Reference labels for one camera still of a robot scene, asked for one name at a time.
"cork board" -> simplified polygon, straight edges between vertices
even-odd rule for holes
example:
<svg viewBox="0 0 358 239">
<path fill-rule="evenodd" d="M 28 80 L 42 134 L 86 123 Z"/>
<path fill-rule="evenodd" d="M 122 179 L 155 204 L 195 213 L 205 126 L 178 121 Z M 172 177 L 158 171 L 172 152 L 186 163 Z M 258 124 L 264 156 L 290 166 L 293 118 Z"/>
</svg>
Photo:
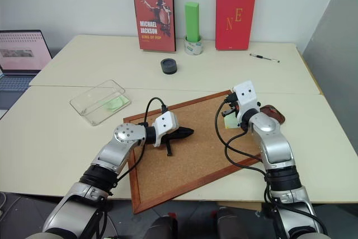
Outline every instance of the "cork board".
<svg viewBox="0 0 358 239">
<path fill-rule="evenodd" d="M 216 136 L 214 119 L 224 96 L 230 91 L 216 93 L 200 99 L 191 100 L 169 107 L 176 114 L 179 125 L 194 130 L 191 136 L 172 140 L 173 156 L 167 156 L 165 145 L 154 148 L 147 145 L 141 162 L 130 173 L 130 187 L 133 212 L 139 213 L 155 205 L 173 199 L 188 191 L 201 187 L 221 177 L 240 170 L 231 165 L 224 154 L 224 145 Z M 149 125 L 160 116 L 160 110 L 150 111 Z M 125 123 L 139 123 L 144 114 L 124 119 Z M 226 129 L 222 116 L 218 118 L 218 127 L 223 139 L 242 132 L 241 129 Z M 259 147 L 251 135 L 244 135 L 233 141 L 234 148 L 259 156 Z M 138 159 L 142 148 L 136 147 L 130 154 L 128 165 L 131 167 Z M 243 165 L 252 165 L 256 159 L 230 152 L 230 157 Z"/>
</svg>

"laptop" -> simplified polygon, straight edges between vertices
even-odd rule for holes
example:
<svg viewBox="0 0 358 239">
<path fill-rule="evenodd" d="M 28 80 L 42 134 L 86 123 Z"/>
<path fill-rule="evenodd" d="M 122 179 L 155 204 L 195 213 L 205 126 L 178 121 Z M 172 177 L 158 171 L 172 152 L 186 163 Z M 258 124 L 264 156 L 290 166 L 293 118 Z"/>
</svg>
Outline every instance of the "laptop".
<svg viewBox="0 0 358 239">
<path fill-rule="evenodd" d="M 0 30 L 0 109 L 9 109 L 51 59 L 40 30 Z"/>
</svg>

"book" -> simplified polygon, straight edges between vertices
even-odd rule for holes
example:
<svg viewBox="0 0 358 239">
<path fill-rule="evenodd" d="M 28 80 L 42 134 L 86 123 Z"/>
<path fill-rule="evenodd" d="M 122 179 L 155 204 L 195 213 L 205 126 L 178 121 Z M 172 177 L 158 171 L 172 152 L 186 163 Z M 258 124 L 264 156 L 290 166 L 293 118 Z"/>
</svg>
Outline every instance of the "book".
<svg viewBox="0 0 358 239">
<path fill-rule="evenodd" d="M 215 47 L 247 50 L 255 0 L 216 0 Z"/>
<path fill-rule="evenodd" d="M 175 51 L 174 0 L 134 0 L 139 47 Z"/>
</svg>

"wooden frame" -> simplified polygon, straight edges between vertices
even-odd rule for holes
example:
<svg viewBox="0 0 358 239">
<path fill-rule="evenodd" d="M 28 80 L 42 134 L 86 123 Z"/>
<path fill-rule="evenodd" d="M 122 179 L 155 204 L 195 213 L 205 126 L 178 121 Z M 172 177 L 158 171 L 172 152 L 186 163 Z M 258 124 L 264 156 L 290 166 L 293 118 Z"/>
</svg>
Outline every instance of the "wooden frame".
<svg viewBox="0 0 358 239">
<path fill-rule="evenodd" d="M 216 97 L 220 97 L 220 96 L 224 96 L 224 95 L 228 95 L 230 94 L 231 92 L 230 91 L 224 91 L 224 92 L 220 92 L 220 93 L 215 93 L 213 95 L 209 95 L 209 96 L 205 96 L 205 97 L 202 97 L 202 98 L 199 98 L 199 99 L 195 99 L 195 100 L 191 100 L 191 101 L 187 101 L 187 102 L 183 102 L 183 103 L 180 103 L 180 104 L 177 104 L 177 105 L 173 105 L 173 106 L 169 106 L 168 108 L 170 110 L 173 110 L 173 109 L 177 109 L 177 108 L 180 108 L 180 107 L 184 107 L 184 106 L 189 106 L 189 105 L 192 105 L 192 104 L 195 104 L 195 103 L 198 103 L 198 102 L 202 102 L 202 101 L 205 101 L 205 100 L 209 100 L 209 99 L 213 99 L 213 98 L 216 98 Z M 148 116 L 150 115 L 155 115 L 155 114 L 158 114 L 160 113 L 161 110 L 158 109 L 158 110 L 153 110 L 153 111 L 150 111 L 148 112 Z M 138 115 L 134 115 L 134 116 L 131 116 L 131 117 L 128 117 L 128 118 L 125 118 L 124 119 L 124 122 L 125 123 L 130 123 L 131 121 L 133 120 L 138 120 L 138 119 L 141 119 L 143 118 L 145 115 L 145 113 L 142 113 L 142 114 L 138 114 Z M 246 165 L 246 166 L 250 166 L 250 165 L 253 165 L 255 163 L 257 163 L 258 161 L 254 158 L 246 158 L 245 160 L 243 161 L 240 161 L 238 163 L 240 163 L 241 165 Z M 135 163 L 135 153 L 134 151 L 131 151 L 130 153 L 130 157 L 129 157 L 129 160 L 128 160 L 128 166 L 131 167 L 133 164 Z M 139 184 L 138 184 L 138 178 L 137 178 L 137 171 L 136 169 L 133 169 L 132 172 L 130 173 L 130 188 L 131 188 L 131 198 L 132 198 L 132 206 L 133 206 L 133 212 L 134 213 L 139 213 L 139 212 L 142 212 L 144 210 L 147 210 L 153 206 L 156 206 L 160 203 L 164 203 L 168 200 L 171 200 L 177 196 L 180 196 L 188 191 L 191 191 L 191 190 L 194 190 L 196 188 L 199 188 L 201 186 L 204 186 L 210 182 L 213 182 L 221 177 L 224 177 L 226 175 L 229 175 L 233 172 L 236 172 L 238 170 L 240 170 L 241 168 L 240 167 L 237 167 L 237 166 L 234 166 L 234 165 L 229 165 L 228 167 L 225 167 L 221 170 L 217 170 L 215 172 L 212 172 L 204 177 L 201 177 L 197 180 L 194 180 L 188 184 L 184 184 L 184 185 L 181 185 L 175 189 L 172 189 L 171 191 L 168 191 L 164 194 L 162 194 L 160 197 L 155 197 L 153 199 L 148 199 L 148 200 L 145 200 L 145 201 L 142 201 L 140 199 L 140 191 L 139 191 Z"/>
</svg>

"laptop keyboard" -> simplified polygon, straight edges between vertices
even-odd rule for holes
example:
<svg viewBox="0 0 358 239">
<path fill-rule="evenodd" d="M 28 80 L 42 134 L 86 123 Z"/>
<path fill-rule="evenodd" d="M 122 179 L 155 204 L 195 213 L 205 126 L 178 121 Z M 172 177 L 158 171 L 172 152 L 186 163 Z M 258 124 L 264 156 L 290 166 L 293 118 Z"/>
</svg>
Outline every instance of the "laptop keyboard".
<svg viewBox="0 0 358 239">
<path fill-rule="evenodd" d="M 25 91 L 33 77 L 1 78 L 0 91 Z"/>
</svg>

